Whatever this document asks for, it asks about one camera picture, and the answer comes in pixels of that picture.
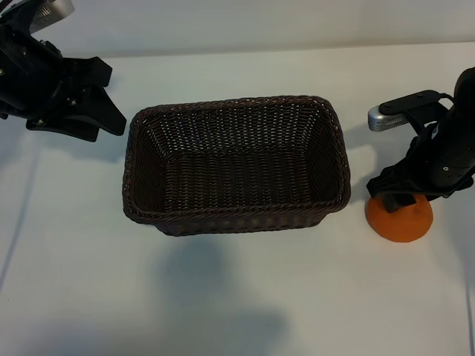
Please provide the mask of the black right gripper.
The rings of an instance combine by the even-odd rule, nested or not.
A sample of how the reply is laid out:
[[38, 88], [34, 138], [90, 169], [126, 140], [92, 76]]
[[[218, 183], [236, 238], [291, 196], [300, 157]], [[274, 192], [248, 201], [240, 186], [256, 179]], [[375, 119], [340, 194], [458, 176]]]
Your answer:
[[[417, 137], [407, 160], [416, 181], [426, 191], [447, 194], [426, 195], [428, 201], [449, 198], [457, 191], [472, 186], [474, 169], [474, 126], [463, 124], [431, 124]], [[367, 183], [373, 199], [380, 199], [387, 213], [414, 205], [411, 177], [406, 162], [384, 168]]]

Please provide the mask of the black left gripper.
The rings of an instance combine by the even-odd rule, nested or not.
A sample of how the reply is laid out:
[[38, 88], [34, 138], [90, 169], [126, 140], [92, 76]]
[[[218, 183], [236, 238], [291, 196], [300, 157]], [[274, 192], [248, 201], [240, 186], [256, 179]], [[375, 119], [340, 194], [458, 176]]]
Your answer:
[[[1, 16], [1, 116], [27, 119], [29, 131], [64, 134], [88, 142], [95, 142], [101, 130], [121, 136], [126, 118], [99, 88], [109, 85], [112, 67], [97, 56], [65, 58], [50, 42], [32, 37], [33, 32], [66, 17]], [[80, 90], [80, 85], [96, 86]]]

